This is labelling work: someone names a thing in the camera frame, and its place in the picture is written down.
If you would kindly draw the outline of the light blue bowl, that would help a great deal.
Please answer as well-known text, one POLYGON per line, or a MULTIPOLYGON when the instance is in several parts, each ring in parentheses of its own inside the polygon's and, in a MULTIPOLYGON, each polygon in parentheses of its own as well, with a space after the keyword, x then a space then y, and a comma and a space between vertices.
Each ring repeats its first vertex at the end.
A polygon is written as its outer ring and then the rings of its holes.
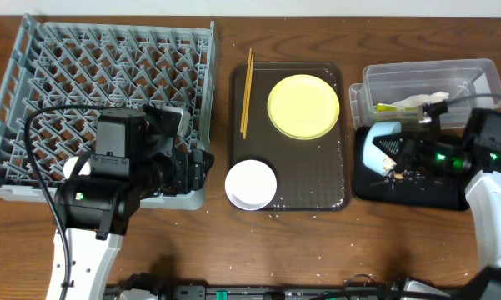
POLYGON ((377 137, 400 133, 401 129, 400 122, 378 122, 369 129, 362 152, 362 161, 366 168, 382 176, 387 176, 391 172, 396 162, 380 150, 373 141, 377 137))

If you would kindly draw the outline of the rice and nutshell pile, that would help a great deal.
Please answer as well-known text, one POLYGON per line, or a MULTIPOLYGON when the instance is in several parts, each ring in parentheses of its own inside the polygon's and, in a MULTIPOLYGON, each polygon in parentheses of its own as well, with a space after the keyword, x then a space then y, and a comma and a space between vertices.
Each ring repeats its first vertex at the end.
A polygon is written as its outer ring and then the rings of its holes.
POLYGON ((443 180, 441 177, 431 176, 421 171, 408 169, 397 171, 396 167, 398 164, 387 156, 381 157, 380 159, 370 157, 368 159, 364 158, 363 165, 381 176, 378 181, 369 184, 371 188, 388 186, 394 190, 400 183, 419 185, 434 181, 436 184, 440 184, 443 180))

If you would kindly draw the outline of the green snack wrapper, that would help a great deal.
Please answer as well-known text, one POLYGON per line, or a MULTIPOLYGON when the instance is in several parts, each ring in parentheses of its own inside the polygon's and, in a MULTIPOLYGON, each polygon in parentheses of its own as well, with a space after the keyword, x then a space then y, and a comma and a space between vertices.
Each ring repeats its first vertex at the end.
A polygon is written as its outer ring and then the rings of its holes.
POLYGON ((374 108, 379 113, 407 112, 417 110, 416 107, 402 107, 385 103, 378 103, 374 108))

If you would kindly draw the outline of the white napkin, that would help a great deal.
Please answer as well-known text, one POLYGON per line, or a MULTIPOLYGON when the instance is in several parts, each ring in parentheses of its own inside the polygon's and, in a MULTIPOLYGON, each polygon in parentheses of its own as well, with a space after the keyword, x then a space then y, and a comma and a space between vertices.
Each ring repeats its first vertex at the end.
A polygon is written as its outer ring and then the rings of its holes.
POLYGON ((423 106, 424 104, 440 103, 449 98, 448 92, 436 92, 433 94, 419 94, 407 97, 404 100, 392 103, 392 106, 400 110, 408 110, 423 106))

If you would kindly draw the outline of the pink bowl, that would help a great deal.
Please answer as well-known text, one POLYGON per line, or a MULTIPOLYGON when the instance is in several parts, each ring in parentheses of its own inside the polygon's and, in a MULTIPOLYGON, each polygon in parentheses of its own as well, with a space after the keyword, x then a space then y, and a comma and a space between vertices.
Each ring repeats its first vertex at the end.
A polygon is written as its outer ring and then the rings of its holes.
POLYGON ((224 187, 231 204, 242 210, 256 211, 271 203, 278 180, 266 163, 244 160, 230 168, 224 187))

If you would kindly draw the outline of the wooden chopstick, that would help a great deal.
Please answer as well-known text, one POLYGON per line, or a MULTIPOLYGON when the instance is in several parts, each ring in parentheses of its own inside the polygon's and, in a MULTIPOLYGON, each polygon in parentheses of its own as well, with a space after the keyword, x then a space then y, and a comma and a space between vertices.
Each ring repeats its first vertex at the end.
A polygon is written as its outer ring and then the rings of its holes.
POLYGON ((245 126, 244 126, 244 132, 242 133, 243 135, 243 140, 246 139, 247 136, 247 128, 248 128, 248 114, 249 114, 249 104, 250 104, 250 97, 251 97, 251 89, 252 89, 252 80, 253 80, 253 63, 252 63, 252 73, 251 73, 251 81, 248 85, 248 98, 247 98, 247 106, 246 106, 246 119, 245 119, 245 126))
POLYGON ((248 98, 248 85, 251 81, 251 73, 252 73, 252 63, 253 63, 253 50, 252 48, 249 48, 249 53, 248 53, 248 65, 247 65, 247 71, 246 71, 246 77, 245 77, 245 85, 244 85, 244 94, 243 94, 243 108, 242 108, 242 116, 241 116, 241 123, 240 123, 240 133, 244 132, 244 126, 245 126, 245 111, 246 111, 246 106, 247 106, 247 98, 248 98))

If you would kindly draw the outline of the white cup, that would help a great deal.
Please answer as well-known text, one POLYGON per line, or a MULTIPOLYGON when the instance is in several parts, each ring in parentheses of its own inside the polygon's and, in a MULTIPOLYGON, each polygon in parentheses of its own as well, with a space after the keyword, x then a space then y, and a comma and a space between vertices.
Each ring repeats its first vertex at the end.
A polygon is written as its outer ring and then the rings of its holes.
POLYGON ((91 173, 91 166, 89 158, 85 156, 70 157, 63 166, 63 176, 69 179, 73 174, 89 175, 91 173))

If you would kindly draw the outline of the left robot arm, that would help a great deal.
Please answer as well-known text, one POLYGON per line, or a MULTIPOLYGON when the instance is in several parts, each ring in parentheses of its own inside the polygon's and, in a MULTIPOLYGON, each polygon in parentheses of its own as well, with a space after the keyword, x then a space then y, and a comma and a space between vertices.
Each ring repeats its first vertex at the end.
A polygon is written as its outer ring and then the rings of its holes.
POLYGON ((100 299, 143 200, 167 189, 203 188, 214 156, 173 145, 184 116, 146 106, 106 108, 97 122, 96 150, 70 158, 52 208, 58 229, 49 299, 100 299))

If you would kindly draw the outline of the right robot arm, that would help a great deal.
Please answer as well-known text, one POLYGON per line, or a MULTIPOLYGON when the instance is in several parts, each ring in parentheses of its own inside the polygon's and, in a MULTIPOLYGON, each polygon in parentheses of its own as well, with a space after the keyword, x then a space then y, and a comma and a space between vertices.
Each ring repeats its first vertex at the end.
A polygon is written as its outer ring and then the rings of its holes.
POLYGON ((464 187, 473 214, 482 270, 458 299, 501 299, 501 112, 475 108, 456 142, 428 132, 407 132, 393 122, 388 156, 395 170, 424 170, 464 187))

